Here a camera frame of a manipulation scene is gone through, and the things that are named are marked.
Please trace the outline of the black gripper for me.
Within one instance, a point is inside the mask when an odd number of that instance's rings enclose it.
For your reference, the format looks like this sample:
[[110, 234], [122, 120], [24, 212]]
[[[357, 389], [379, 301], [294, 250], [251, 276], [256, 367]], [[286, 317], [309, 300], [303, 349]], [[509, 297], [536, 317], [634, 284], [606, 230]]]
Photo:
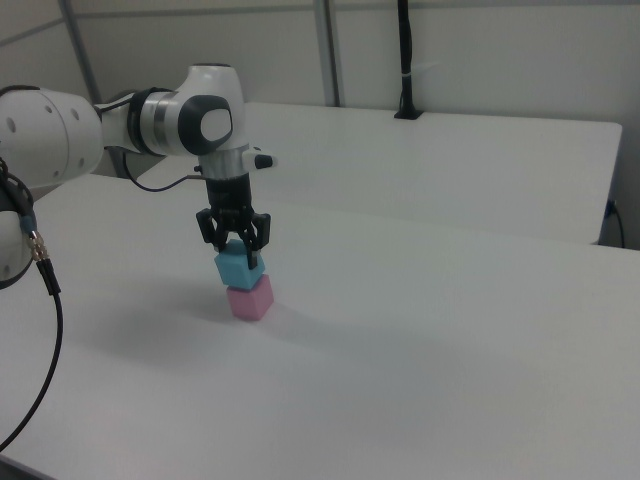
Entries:
[[[225, 250], [229, 234], [234, 231], [235, 212], [253, 209], [250, 176], [207, 179], [205, 184], [211, 209], [199, 211], [196, 221], [204, 242], [220, 253]], [[251, 213], [243, 219], [239, 237], [244, 244], [250, 270], [257, 267], [258, 254], [269, 244], [270, 231], [271, 215], [268, 213]]]

